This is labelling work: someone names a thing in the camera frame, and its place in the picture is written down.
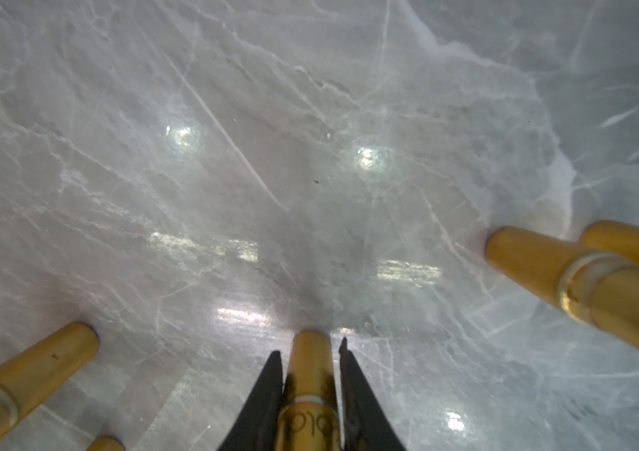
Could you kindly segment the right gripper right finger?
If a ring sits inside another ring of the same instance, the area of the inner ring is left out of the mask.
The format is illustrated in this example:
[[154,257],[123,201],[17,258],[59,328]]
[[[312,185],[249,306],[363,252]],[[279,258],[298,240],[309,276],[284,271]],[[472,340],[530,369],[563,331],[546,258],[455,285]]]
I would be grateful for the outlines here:
[[345,450],[405,451],[343,338],[339,348]]

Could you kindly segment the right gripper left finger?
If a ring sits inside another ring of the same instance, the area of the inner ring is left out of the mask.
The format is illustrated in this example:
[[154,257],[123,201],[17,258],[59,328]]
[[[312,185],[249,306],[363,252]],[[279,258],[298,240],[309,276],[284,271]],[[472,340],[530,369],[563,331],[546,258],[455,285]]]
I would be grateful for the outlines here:
[[270,353],[219,451],[273,451],[283,395],[280,351]]

